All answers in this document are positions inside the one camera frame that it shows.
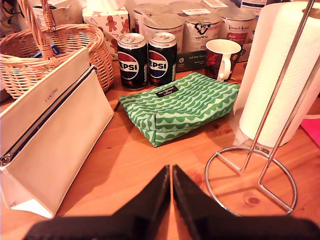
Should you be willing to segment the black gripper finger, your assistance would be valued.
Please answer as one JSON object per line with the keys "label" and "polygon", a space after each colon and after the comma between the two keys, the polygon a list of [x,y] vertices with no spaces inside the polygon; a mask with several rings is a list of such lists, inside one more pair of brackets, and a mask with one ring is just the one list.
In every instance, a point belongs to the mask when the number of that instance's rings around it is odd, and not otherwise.
{"label": "black gripper finger", "polygon": [[173,166],[173,194],[194,240],[229,240],[226,227],[231,214],[206,195],[177,165]]}
{"label": "black gripper finger", "polygon": [[117,239],[153,240],[170,201],[170,166],[165,165],[138,195],[113,214],[125,228]]}

